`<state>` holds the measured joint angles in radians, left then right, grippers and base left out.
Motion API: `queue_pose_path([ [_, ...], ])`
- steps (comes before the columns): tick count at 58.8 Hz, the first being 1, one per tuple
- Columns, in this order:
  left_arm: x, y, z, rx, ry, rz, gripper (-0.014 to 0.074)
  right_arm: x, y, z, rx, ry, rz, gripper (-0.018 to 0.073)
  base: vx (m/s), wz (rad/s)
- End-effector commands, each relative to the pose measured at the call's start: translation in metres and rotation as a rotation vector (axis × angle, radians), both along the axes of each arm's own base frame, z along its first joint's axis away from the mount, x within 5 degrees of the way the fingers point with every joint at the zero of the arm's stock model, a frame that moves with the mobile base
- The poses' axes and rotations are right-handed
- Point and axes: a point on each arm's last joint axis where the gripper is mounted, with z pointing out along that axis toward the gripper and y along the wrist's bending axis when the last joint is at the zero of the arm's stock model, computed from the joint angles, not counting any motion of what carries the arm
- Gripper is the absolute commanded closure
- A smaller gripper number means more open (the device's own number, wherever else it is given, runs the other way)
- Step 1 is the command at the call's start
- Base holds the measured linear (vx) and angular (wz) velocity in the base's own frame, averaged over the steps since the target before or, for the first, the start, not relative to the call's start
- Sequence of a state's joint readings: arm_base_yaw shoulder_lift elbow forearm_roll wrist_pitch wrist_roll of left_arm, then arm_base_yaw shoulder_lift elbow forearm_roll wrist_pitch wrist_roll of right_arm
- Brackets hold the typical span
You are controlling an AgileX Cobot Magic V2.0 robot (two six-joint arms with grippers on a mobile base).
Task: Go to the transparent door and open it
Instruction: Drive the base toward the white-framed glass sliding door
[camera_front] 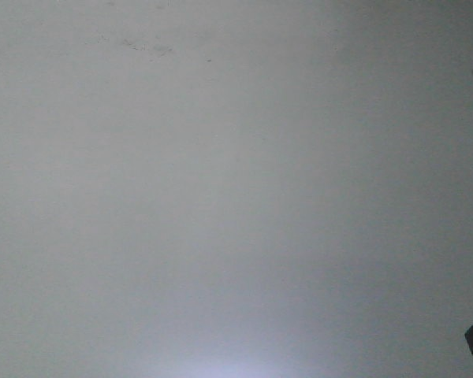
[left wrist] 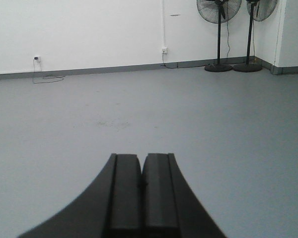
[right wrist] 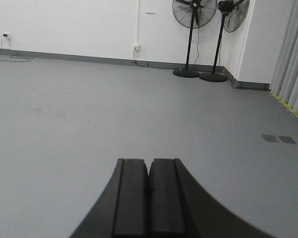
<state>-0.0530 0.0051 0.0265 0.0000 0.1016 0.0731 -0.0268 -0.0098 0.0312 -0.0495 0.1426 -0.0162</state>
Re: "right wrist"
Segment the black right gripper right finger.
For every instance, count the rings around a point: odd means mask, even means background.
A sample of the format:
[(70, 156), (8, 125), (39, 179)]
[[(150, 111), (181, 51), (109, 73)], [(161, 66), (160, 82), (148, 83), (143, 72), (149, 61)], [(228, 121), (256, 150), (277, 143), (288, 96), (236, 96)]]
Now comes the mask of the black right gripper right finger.
[(180, 159), (154, 159), (149, 172), (151, 238), (268, 238), (213, 198)]

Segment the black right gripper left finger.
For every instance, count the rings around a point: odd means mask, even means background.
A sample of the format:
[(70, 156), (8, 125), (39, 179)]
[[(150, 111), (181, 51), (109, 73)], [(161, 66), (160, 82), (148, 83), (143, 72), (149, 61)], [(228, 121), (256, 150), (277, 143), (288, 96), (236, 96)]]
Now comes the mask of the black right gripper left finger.
[(144, 238), (147, 178), (144, 160), (118, 159), (108, 184), (71, 236)]

